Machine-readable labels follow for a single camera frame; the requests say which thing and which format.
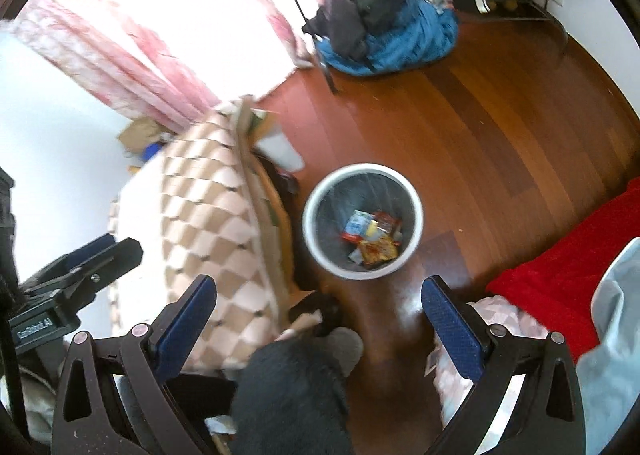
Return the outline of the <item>blue sleeping bag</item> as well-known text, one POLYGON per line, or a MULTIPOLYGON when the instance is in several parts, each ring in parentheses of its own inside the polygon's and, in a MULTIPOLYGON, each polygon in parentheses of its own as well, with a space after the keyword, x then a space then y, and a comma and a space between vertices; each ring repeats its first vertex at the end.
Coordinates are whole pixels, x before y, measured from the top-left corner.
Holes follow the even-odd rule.
POLYGON ((338 57, 328 39, 320 52, 332 68, 355 77, 378 76, 424 66, 447 56, 458 40, 458 21, 448 0, 407 0, 396 25, 381 37, 368 37, 367 62, 338 57))

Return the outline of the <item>white round trash bin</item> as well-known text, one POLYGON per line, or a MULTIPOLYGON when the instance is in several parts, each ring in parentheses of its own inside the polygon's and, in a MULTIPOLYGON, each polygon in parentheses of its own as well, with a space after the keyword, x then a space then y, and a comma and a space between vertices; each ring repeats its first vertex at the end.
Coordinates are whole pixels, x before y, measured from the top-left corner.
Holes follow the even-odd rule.
POLYGON ((424 223, 420 196, 402 174, 382 164, 356 163, 314 188, 302 230, 320 267, 340 279, 370 281, 408 262, 424 223))

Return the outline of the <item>brown paper bag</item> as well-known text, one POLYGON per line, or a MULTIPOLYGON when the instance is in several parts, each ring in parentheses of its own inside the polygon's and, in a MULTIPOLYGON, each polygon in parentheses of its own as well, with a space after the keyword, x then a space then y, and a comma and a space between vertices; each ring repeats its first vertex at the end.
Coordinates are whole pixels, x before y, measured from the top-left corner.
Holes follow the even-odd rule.
POLYGON ((152 118, 143 117, 130 121, 128 126, 117 135, 117 140, 127 152, 141 155, 151 144, 162 141, 174 134, 171 130, 152 118))

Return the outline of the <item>checkered pink pillow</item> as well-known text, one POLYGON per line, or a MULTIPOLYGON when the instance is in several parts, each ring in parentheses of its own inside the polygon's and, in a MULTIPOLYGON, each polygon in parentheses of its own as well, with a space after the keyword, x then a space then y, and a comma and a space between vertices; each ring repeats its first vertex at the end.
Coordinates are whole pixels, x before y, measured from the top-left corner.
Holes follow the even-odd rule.
MULTIPOLYGON (((513 336, 544 339, 549 334, 549 329, 534 316, 505 297, 485 297, 470 305, 488 326, 500 325, 513 336)), ((433 377, 440 403, 440 420, 443 426, 448 426, 475 383, 485 375, 492 344, 480 345, 473 339, 472 331, 461 325, 461 319, 454 313, 452 305, 446 305, 445 311, 436 313, 435 317, 436 331, 445 336, 434 338, 434 349, 426 358, 425 374, 433 377)), ((499 394, 500 405, 480 441, 477 453, 485 453, 498 444, 518 401, 524 379, 524 375, 513 376, 506 389, 499 394)))

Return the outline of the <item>grey slipper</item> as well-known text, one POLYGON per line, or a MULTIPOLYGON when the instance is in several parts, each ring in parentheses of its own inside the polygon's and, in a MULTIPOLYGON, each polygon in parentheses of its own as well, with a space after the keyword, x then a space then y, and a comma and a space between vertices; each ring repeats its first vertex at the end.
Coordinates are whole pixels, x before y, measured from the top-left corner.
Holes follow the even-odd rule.
POLYGON ((344 377, 348 377, 362 359, 363 341, 357 331, 350 328, 336 327, 319 342, 340 365, 344 377))

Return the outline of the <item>pink floral curtain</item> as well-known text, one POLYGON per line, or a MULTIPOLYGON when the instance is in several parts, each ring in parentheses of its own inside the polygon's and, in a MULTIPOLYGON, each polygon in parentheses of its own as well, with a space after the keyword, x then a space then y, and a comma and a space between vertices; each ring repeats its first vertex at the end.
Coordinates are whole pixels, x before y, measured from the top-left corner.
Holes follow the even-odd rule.
POLYGON ((323 0, 28 0, 4 29, 127 118, 179 131, 310 68, 323 0))

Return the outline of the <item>black stand pole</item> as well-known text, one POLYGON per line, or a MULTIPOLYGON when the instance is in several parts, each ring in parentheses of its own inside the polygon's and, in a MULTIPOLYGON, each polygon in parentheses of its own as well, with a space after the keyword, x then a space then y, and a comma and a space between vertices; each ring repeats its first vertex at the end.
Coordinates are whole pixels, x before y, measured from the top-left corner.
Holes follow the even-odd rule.
POLYGON ((319 48, 320 40, 318 36, 312 31, 310 26, 310 20, 306 16, 306 13, 303 7, 300 5, 299 0, 293 0, 293 2, 296 5, 297 11, 299 11, 300 17, 304 21, 304 24, 302 27, 303 33, 306 33, 308 34, 308 36, 311 36, 312 45, 314 46, 314 62, 322 72, 322 76, 324 80, 326 80, 326 84, 328 85, 331 93, 335 95, 338 93, 337 86, 335 85, 335 82, 333 80, 329 65, 326 62, 326 59, 324 58, 322 53, 320 52, 320 48, 319 48))

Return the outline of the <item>orange noodle packet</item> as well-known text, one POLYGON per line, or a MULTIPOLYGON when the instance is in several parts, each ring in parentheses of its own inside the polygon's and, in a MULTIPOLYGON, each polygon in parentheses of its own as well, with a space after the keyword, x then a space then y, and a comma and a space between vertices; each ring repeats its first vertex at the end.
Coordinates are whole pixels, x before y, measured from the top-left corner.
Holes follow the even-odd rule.
POLYGON ((386 234, 374 241, 360 241, 357 249, 364 267, 377 267, 398 258, 397 246, 386 234))

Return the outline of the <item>checkered tablecloth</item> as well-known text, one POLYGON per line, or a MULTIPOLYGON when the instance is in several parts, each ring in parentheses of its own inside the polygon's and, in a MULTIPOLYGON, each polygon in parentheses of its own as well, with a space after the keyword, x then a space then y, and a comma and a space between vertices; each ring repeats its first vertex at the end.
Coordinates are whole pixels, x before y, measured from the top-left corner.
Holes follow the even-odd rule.
POLYGON ((113 201, 110 232, 139 241, 138 267, 107 289, 113 335, 150 323, 200 274, 217 303, 184 368, 243 368, 273 340, 309 333, 318 307, 296 312, 290 219, 254 152, 277 118, 249 96, 218 105, 130 178, 113 201))

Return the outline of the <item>blue white milk carton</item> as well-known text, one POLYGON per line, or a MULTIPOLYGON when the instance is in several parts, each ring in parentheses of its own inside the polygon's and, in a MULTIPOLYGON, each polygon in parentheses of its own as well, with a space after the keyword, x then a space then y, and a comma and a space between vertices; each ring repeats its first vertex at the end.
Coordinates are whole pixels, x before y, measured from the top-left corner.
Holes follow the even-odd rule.
POLYGON ((373 234, 378 228, 373 214, 365 211, 355 210, 347 220, 341 236, 345 241, 358 243, 360 239, 373 234))

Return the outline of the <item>red snack wrapper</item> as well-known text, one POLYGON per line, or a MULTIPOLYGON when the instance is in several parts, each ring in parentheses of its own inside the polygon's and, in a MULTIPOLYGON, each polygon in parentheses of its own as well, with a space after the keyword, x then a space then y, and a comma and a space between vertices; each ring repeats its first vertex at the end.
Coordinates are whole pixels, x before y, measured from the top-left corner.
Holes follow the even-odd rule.
POLYGON ((401 219, 395 218, 385 211, 374 212, 373 218, 376 224, 378 224, 378 229, 387 235, 393 236, 401 229, 401 219))

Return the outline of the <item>black clothes pile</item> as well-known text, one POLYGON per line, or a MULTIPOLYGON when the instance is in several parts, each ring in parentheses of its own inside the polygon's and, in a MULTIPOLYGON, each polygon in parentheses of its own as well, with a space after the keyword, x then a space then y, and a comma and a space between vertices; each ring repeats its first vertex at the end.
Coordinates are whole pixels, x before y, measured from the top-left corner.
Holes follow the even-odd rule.
POLYGON ((407 0, 325 0, 303 32, 328 39, 332 51, 357 63, 368 60, 368 37, 389 32, 407 0))

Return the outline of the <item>red blanket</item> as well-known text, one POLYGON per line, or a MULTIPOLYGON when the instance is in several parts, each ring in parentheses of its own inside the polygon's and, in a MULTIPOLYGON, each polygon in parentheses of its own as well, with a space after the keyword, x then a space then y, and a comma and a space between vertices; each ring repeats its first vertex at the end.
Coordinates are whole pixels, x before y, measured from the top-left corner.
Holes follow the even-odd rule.
POLYGON ((599 345, 591 300, 605 271, 639 236, 639 181, 602 204, 544 253, 502 272, 486 293, 506 298, 548 331, 563 334, 577 361, 599 345))

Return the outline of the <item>light blue cloth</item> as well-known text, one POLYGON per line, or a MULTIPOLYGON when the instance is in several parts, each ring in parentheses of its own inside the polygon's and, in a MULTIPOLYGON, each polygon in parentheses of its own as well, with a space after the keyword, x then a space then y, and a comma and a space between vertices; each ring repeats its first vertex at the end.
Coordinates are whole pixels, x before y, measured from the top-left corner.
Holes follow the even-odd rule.
POLYGON ((586 452, 601 453, 639 396, 639 239, 605 271, 591 300, 599 344, 576 371, 586 425, 586 452))

